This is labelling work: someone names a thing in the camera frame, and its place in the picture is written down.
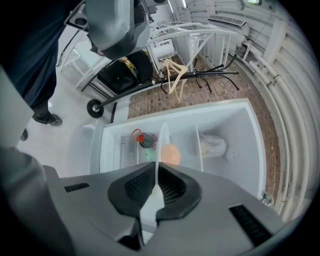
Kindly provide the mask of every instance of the orange round object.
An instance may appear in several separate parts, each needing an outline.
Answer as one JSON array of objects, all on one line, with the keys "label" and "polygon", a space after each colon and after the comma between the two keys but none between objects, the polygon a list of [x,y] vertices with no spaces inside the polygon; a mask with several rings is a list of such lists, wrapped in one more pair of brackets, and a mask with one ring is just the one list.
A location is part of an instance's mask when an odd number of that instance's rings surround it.
[{"label": "orange round object", "polygon": [[178,165],[180,163],[180,151],[174,144],[166,144],[161,149],[161,161],[168,164]]}]

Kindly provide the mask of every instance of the black wheel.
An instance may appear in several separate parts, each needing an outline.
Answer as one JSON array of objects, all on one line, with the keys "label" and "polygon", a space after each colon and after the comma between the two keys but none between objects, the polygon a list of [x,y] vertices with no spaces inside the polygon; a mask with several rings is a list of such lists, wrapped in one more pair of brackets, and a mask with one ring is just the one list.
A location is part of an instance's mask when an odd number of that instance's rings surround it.
[{"label": "black wheel", "polygon": [[100,105],[101,102],[97,99],[92,99],[88,102],[88,104],[86,105],[86,111],[88,112],[88,114],[90,115],[90,117],[92,118],[100,118],[102,117],[102,115],[104,114],[104,107],[100,107],[97,110],[95,110],[95,107]]}]

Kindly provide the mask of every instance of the brick floor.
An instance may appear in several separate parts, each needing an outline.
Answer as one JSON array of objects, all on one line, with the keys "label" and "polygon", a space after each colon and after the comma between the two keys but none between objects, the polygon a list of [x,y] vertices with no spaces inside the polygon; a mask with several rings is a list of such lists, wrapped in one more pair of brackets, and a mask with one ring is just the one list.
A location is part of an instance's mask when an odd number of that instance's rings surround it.
[{"label": "brick floor", "polygon": [[[199,59],[197,67],[202,65],[203,61]],[[202,89],[199,88],[195,79],[189,79],[184,85],[182,101],[178,103],[178,99],[173,93],[164,94],[159,86],[131,97],[128,119],[196,104],[248,98],[257,116],[264,140],[266,154],[265,190],[276,200],[280,182],[280,151],[274,122],[262,96],[241,68],[233,63],[227,70],[240,72],[238,75],[228,75],[240,88],[239,91],[224,77],[206,78],[212,93],[209,93],[205,82],[201,79],[199,81]],[[178,94],[180,93],[179,87],[176,87]]]}]

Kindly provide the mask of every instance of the plastic bag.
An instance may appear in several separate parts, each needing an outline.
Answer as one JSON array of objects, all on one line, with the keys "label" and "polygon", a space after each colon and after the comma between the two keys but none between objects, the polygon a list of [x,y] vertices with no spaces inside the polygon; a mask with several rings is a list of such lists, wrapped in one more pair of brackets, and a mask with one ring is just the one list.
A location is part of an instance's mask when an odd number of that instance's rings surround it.
[{"label": "plastic bag", "polygon": [[221,157],[227,150],[227,143],[223,138],[214,135],[199,134],[201,156],[204,158]]}]

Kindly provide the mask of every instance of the black shoe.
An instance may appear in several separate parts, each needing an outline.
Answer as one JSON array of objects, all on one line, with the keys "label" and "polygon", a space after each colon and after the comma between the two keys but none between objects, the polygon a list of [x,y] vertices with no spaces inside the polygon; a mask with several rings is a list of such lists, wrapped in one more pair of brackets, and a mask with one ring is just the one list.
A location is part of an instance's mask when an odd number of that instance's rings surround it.
[{"label": "black shoe", "polygon": [[26,129],[24,129],[21,137],[20,137],[20,141],[25,142],[28,139],[28,132]]},{"label": "black shoe", "polygon": [[51,121],[49,123],[51,126],[60,126],[62,125],[62,120],[56,114],[51,114]]}]

